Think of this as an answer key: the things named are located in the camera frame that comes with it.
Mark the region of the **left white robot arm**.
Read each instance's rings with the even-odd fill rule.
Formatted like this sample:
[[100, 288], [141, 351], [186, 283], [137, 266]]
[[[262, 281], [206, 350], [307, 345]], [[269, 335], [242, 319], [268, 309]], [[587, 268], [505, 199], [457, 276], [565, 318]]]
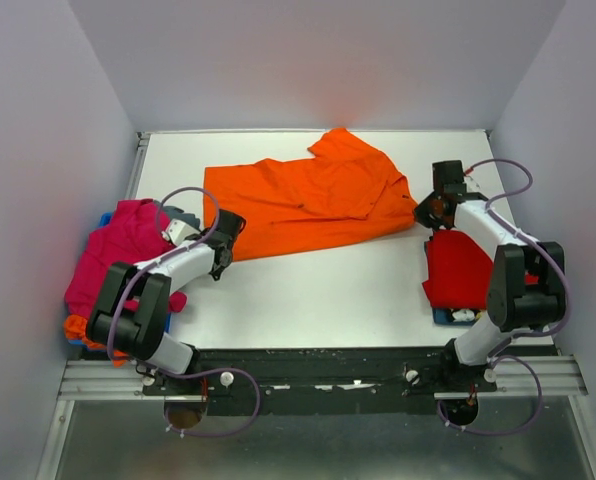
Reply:
[[87, 338], [110, 354], [126, 354], [166, 372], [165, 382], [175, 393], [192, 393], [200, 380], [194, 365], [198, 353], [166, 331], [169, 300], [197, 278], [218, 281], [245, 226], [243, 217], [221, 209], [210, 228], [187, 236], [173, 250], [137, 264], [112, 264], [87, 322]]

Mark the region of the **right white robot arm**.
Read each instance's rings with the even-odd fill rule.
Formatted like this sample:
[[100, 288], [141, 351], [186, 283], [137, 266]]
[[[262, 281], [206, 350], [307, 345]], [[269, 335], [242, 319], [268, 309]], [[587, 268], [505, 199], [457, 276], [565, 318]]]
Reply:
[[459, 160], [434, 163], [432, 191], [414, 210], [432, 232], [424, 244], [430, 304], [481, 314], [444, 348], [438, 379], [452, 392], [513, 340], [556, 334], [568, 313], [562, 246], [527, 234], [495, 210], [494, 198], [470, 190], [473, 170]]

